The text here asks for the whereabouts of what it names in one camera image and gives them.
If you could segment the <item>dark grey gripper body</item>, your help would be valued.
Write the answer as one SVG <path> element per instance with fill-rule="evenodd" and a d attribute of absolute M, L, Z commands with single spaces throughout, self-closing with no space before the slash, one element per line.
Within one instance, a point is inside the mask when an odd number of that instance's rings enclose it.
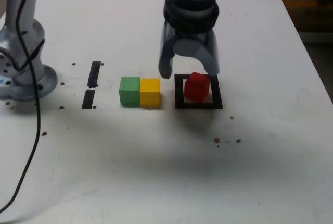
<path fill-rule="evenodd" d="M 175 31 L 175 35 L 180 40 L 194 40 L 199 41 L 201 43 L 207 42 L 207 34 L 206 33 L 200 33 L 200 34 L 193 34 L 193 33 L 187 33 L 182 31 Z"/>

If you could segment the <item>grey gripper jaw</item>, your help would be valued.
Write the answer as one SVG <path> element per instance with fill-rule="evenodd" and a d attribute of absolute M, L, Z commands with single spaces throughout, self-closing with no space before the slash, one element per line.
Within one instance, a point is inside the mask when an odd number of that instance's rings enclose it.
<path fill-rule="evenodd" d="M 206 34 L 206 43 L 179 39 L 173 46 L 173 50 L 179 56 L 191 57 L 200 61 L 208 75 L 217 76 L 220 68 L 215 33 L 213 30 L 209 30 Z"/>

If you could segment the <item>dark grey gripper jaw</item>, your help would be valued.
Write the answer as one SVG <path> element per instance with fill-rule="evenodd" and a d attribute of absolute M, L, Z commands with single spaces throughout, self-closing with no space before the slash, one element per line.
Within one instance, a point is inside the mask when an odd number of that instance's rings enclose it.
<path fill-rule="evenodd" d="M 173 46 L 179 40 L 176 35 L 176 30 L 167 22 L 163 25 L 160 58 L 159 58 L 159 73 L 162 78 L 169 79 L 172 74 L 172 58 L 175 56 Z"/>

